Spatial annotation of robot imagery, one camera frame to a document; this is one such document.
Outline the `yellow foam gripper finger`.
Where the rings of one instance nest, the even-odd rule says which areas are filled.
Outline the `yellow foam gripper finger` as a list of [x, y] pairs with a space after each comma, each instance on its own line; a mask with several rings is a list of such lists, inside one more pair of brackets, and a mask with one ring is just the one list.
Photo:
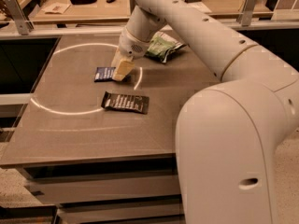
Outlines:
[[113, 62], [112, 66], [115, 68], [112, 79], [115, 81], [122, 81], [133, 70], [135, 64], [131, 61], [121, 59]]
[[112, 62], [111, 62], [111, 66], [112, 67], [117, 67], [119, 62], [121, 61], [121, 58], [122, 58], [122, 55], [121, 55], [120, 50], [116, 49], [116, 52], [115, 52], [114, 57], [113, 57]]

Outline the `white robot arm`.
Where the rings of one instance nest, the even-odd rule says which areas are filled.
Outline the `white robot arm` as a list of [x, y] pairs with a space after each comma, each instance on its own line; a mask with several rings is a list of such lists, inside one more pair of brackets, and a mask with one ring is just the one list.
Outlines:
[[169, 25], [219, 79], [176, 125], [186, 224], [278, 224], [274, 153], [299, 123], [299, 74], [268, 49], [182, 0], [135, 0], [120, 54], [137, 58]]

